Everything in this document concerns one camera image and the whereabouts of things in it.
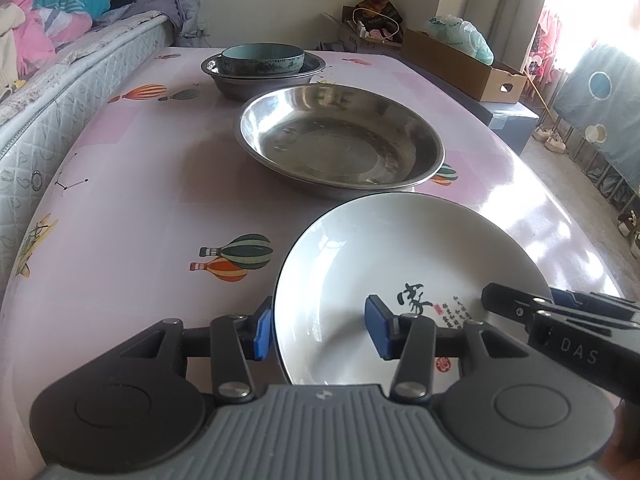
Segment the person right hand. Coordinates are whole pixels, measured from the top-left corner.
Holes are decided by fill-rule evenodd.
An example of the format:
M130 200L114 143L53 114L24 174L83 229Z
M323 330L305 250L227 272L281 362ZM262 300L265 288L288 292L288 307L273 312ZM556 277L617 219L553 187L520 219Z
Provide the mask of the person right hand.
M615 409L614 434L599 460L599 467L612 479L640 479L639 445L636 444L634 448L630 448L623 444L628 422L627 404L622 401Z

